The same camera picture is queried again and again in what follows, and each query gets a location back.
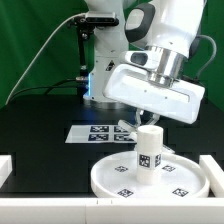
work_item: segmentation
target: white cylinder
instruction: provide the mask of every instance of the white cylinder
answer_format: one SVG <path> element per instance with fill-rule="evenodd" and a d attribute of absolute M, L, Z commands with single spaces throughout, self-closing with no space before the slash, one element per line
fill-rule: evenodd
<path fill-rule="evenodd" d="M 163 129 L 154 125 L 137 130 L 137 180 L 141 184 L 158 184 L 161 179 Z"/>

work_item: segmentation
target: black table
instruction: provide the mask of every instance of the black table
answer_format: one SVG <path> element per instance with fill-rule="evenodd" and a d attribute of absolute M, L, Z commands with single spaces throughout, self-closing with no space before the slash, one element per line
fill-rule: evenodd
<path fill-rule="evenodd" d="M 13 172 L 0 197 L 94 197 L 92 166 L 103 157 L 134 144 L 66 144 L 72 124 L 133 122 L 134 110 L 104 110 L 85 106 L 76 96 L 28 95 L 0 110 L 0 154 L 12 155 Z M 224 168 L 224 113 L 204 100 L 198 120 L 187 125 L 162 117 L 164 144 L 198 161 L 211 154 Z"/>

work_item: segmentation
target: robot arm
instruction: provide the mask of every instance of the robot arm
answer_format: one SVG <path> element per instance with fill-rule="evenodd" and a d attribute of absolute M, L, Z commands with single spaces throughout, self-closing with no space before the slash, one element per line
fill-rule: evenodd
<path fill-rule="evenodd" d="M 198 115 L 204 88 L 179 80 L 200 25 L 204 0 L 153 0 L 137 6 L 125 25 L 143 51 L 120 55 L 104 94 L 125 104 L 186 123 Z"/>

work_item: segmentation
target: cable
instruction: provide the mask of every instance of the cable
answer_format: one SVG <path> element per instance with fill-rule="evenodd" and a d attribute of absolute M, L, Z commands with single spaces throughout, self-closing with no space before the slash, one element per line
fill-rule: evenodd
<path fill-rule="evenodd" d="M 40 87 L 32 87 L 32 88 L 27 88 L 27 89 L 22 89 L 16 93 L 14 93 L 11 98 L 9 99 L 10 103 L 17 95 L 27 92 L 27 91 L 31 91 L 31 90 L 37 90 L 37 89 L 65 89 L 65 88 L 81 88 L 81 89 L 86 89 L 86 85 L 76 85 L 76 86 L 40 86 Z"/>
<path fill-rule="evenodd" d="M 22 80 L 25 78 L 25 76 L 27 75 L 27 73 L 29 72 L 30 68 L 33 66 L 33 64 L 35 63 L 35 61 L 37 60 L 37 58 L 39 57 L 39 55 L 42 53 L 42 51 L 44 50 L 44 48 L 46 47 L 46 45 L 49 43 L 49 41 L 52 39 L 52 37 L 58 32 L 59 29 L 61 29 L 62 26 L 64 26 L 69 20 L 74 19 L 76 17 L 79 16 L 83 16 L 85 15 L 85 13 L 80 13 L 74 16 L 69 17 L 68 19 L 66 19 L 64 22 L 62 22 L 55 30 L 54 32 L 49 36 L 49 38 L 46 40 L 46 42 L 44 43 L 44 45 L 41 47 L 41 49 L 38 51 L 38 53 L 36 54 L 36 56 L 34 57 L 34 59 L 31 61 L 31 63 L 29 64 L 29 66 L 27 67 L 27 69 L 25 70 L 25 72 L 23 73 L 23 75 L 20 77 L 20 79 L 18 80 L 18 82 L 16 83 L 16 85 L 13 87 L 12 91 L 10 92 L 5 105 L 7 105 L 11 99 L 11 97 L 13 96 L 15 90 L 17 89 L 17 87 L 20 85 L 20 83 L 22 82 Z"/>
<path fill-rule="evenodd" d="M 197 72 L 195 78 L 196 79 L 199 79 L 200 78 L 200 75 L 201 73 L 208 67 L 208 65 L 211 64 L 211 62 L 214 60 L 215 56 L 216 56 L 216 53 L 217 53 L 217 46 L 216 46 L 216 43 L 215 41 L 209 37 L 209 36 L 206 36 L 206 35 L 198 35 L 197 36 L 198 38 L 203 38 L 203 39 L 206 39 L 208 41 L 211 42 L 212 44 L 212 48 L 213 48 L 213 52 L 212 52 L 212 56 L 210 57 L 210 59 L 199 69 L 199 71 Z"/>
<path fill-rule="evenodd" d="M 76 82 L 76 79 L 65 79 L 65 80 L 62 80 L 60 82 L 57 82 L 55 83 L 53 86 L 51 86 L 45 93 L 44 95 L 47 95 L 49 92 L 51 92 L 55 86 L 60 86 L 60 85 L 63 85 L 64 83 L 67 83 L 67 82 Z"/>

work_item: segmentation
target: white cable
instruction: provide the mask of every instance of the white cable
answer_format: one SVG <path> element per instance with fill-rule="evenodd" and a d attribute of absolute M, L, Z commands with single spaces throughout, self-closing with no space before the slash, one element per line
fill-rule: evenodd
<path fill-rule="evenodd" d="M 211 62 L 215 59 L 215 56 L 216 56 L 216 53 L 217 53 L 217 46 L 216 46 L 216 43 L 215 41 L 209 37 L 209 36 L 206 36 L 206 35 L 198 35 L 197 37 L 199 38 L 203 38 L 203 39 L 206 39 L 208 41 L 210 41 L 210 43 L 212 44 L 212 48 L 213 48 L 213 52 L 212 52 L 212 56 L 210 57 L 210 59 L 199 69 L 199 71 L 197 72 L 196 74 L 196 79 L 199 79 L 200 78 L 200 75 L 201 73 L 208 67 L 208 65 L 211 64 Z"/>
<path fill-rule="evenodd" d="M 31 61 L 31 63 L 29 64 L 29 66 L 27 67 L 27 69 L 25 70 L 25 72 L 23 73 L 23 75 L 20 77 L 20 79 L 18 80 L 18 82 L 16 83 L 16 85 L 13 87 L 12 91 L 10 92 L 5 105 L 7 105 L 11 99 L 11 97 L 13 96 L 15 90 L 17 89 L 17 87 L 20 85 L 20 83 L 22 82 L 22 80 L 25 78 L 25 76 L 27 75 L 27 73 L 29 72 L 30 68 L 33 66 L 33 64 L 35 63 L 35 61 L 37 60 L 37 58 L 40 56 L 40 54 L 42 53 L 42 51 L 44 50 L 44 48 L 46 47 L 46 45 L 49 43 L 49 41 L 52 39 L 52 37 L 58 32 L 58 30 L 61 29 L 62 26 L 64 26 L 69 20 L 74 19 L 78 16 L 84 16 L 85 13 L 80 13 L 74 16 L 69 17 L 68 19 L 66 19 L 63 23 L 61 23 L 61 25 L 59 25 L 54 32 L 49 36 L 49 38 L 46 40 L 46 42 L 44 43 L 44 45 L 41 47 L 41 49 L 39 50 L 39 52 L 36 54 L 36 56 L 34 57 L 34 59 Z"/>

